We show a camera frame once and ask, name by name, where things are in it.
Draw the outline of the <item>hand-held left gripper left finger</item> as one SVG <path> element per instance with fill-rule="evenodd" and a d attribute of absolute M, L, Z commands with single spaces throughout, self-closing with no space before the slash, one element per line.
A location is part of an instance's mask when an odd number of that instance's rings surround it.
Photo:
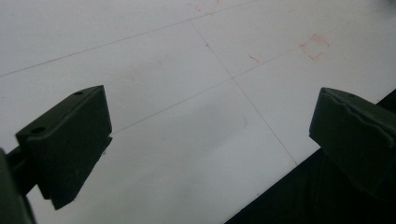
<path fill-rule="evenodd" d="M 21 193 L 39 187 L 55 209 L 73 202 L 110 145 L 105 88 L 76 91 L 16 133 L 7 154 Z"/>

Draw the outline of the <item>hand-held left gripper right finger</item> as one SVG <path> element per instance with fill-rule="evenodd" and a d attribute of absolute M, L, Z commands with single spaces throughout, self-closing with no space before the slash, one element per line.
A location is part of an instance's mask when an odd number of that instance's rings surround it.
<path fill-rule="evenodd" d="M 396 200 L 396 90 L 373 104 L 321 89 L 309 136 L 357 189 Z"/>

